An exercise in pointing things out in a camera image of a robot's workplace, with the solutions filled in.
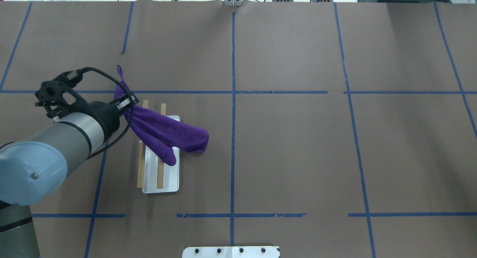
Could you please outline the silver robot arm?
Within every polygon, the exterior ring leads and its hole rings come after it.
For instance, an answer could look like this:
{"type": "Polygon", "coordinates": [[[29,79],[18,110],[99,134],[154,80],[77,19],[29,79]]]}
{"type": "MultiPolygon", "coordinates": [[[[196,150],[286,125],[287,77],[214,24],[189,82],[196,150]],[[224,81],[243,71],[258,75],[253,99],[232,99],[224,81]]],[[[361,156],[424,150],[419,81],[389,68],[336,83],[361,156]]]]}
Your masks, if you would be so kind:
{"type": "Polygon", "coordinates": [[[109,103],[87,102],[68,81],[49,80],[35,93],[53,124],[1,147],[1,257],[41,257],[30,206],[58,189],[119,129],[120,117],[138,103],[123,90],[109,103]]]}

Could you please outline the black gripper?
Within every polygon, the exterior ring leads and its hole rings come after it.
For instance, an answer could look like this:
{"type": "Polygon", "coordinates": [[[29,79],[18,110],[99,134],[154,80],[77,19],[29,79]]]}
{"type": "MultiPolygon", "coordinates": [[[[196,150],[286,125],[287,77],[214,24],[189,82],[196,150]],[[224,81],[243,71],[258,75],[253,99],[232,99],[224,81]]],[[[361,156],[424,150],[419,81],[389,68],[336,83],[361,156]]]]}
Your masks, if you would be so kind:
{"type": "Polygon", "coordinates": [[[81,118],[84,122],[95,121],[102,129],[103,138],[109,139],[119,129],[120,117],[139,100],[131,91],[109,103],[101,101],[87,102],[74,88],[80,79],[53,79],[41,83],[35,92],[36,106],[44,107],[47,117],[59,123],[73,123],[77,127],[81,118]]]}

